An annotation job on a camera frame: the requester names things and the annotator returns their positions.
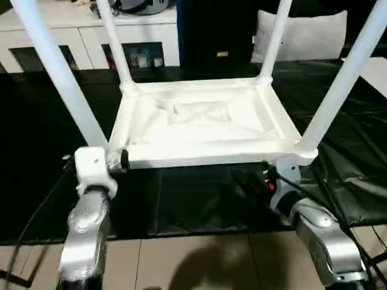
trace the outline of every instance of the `white shelf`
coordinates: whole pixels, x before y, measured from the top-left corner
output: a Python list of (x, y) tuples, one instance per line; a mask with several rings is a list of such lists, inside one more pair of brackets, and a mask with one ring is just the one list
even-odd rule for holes
[[(70, 1), (40, 0), (38, 7), (45, 23), (50, 28), (103, 26), (101, 19), (91, 13), (89, 5), (78, 6)], [(176, 7), (171, 7), (155, 15), (120, 15), (116, 25), (176, 24)], [(24, 30), (13, 9), (0, 15), (0, 31)]]

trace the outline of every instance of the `white pillow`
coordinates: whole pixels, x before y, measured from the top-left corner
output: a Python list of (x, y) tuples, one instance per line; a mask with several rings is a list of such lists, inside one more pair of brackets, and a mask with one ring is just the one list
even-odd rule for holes
[[(276, 60), (337, 59), (344, 46), (347, 12), (313, 18), (288, 18)], [(276, 15), (258, 11), (252, 62), (263, 62)]]

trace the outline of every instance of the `black tablecloth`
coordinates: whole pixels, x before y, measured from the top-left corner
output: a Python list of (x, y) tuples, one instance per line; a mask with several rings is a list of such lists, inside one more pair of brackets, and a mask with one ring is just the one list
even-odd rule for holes
[[(303, 132), (341, 66), (340, 61), (277, 63), (273, 87)], [(243, 65), (187, 71), (138, 69), (136, 82), (253, 77)], [(110, 71), (76, 72), (107, 137), (120, 91)], [(0, 244), (14, 243), (28, 218), (62, 173), (61, 157), (85, 145), (45, 73), (0, 75), (2, 86), (2, 194)], [(326, 206), (334, 194), (351, 225), (387, 222), (387, 100), (359, 79), (319, 146), (319, 157), (301, 168), (302, 183)], [(274, 231), (286, 228), (244, 179), (259, 164), (131, 170), (116, 176), (112, 239)], [(24, 242), (60, 242), (77, 201), (70, 173), (32, 224)]]

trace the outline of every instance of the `white cabinet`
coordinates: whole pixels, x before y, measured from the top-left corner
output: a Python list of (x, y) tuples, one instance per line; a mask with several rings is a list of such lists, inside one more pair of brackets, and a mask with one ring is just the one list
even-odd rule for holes
[[(93, 69), (77, 28), (51, 29), (73, 69)], [(28, 34), (24, 30), (0, 31), (0, 63), (8, 73), (42, 70), (42, 65)]]
[[(83, 42), (88, 51), (91, 63), (95, 69), (109, 68), (109, 59), (106, 46), (109, 43), (108, 34), (104, 27), (85, 27), (79, 29)], [(133, 66), (131, 55), (141, 55), (144, 51), (161, 49), (160, 57), (150, 57), (151, 65), (155, 65), (155, 59), (161, 63), (158, 65), (179, 66), (178, 36), (176, 24), (152, 24), (152, 25), (125, 25), (117, 26), (117, 33), (123, 45), (129, 66)]]
[[(37, 4), (72, 69), (114, 66), (102, 20), (87, 5), (57, 0)], [(180, 65), (175, 7), (149, 16), (119, 16), (115, 24), (130, 67)], [(0, 73), (3, 67), (8, 73), (44, 69), (13, 9), (0, 15)]]

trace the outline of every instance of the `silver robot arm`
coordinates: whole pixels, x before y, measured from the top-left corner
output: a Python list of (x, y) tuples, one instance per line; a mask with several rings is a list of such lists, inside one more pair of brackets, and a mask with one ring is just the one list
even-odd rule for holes
[(80, 196), (68, 217), (69, 232), (60, 258), (57, 289), (102, 289), (109, 202), (117, 183), (109, 176), (105, 151), (83, 147), (75, 153)]
[(292, 158), (283, 158), (265, 170), (265, 181), (275, 179), (270, 208), (286, 217), (310, 252), (322, 284), (329, 290), (371, 289), (359, 249), (325, 207), (301, 195), (294, 186), (301, 176)]

